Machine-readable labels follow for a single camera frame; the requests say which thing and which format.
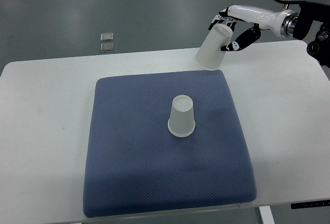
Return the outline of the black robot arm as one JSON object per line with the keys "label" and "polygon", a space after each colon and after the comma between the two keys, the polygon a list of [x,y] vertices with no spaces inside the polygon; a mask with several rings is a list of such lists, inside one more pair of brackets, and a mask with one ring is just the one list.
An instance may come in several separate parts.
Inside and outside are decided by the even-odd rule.
{"label": "black robot arm", "polygon": [[329,67],[329,5],[309,1],[274,0],[283,4],[285,8],[289,5],[299,5],[300,13],[293,19],[288,31],[297,40],[304,39],[314,21],[320,22],[321,26],[306,48],[307,53],[319,61],[321,66]]}

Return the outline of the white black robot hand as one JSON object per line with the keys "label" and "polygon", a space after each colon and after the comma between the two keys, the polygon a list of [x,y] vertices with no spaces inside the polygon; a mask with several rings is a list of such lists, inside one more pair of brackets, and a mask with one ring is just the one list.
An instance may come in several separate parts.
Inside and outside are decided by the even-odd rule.
{"label": "white black robot hand", "polygon": [[274,12],[252,6],[232,5],[218,12],[208,29],[211,30],[216,24],[223,24],[234,31],[239,21],[251,23],[253,25],[251,28],[233,42],[221,47],[221,51],[241,51],[255,43],[261,37],[263,30],[270,30],[281,38],[293,35],[296,18],[298,13],[288,9]]}

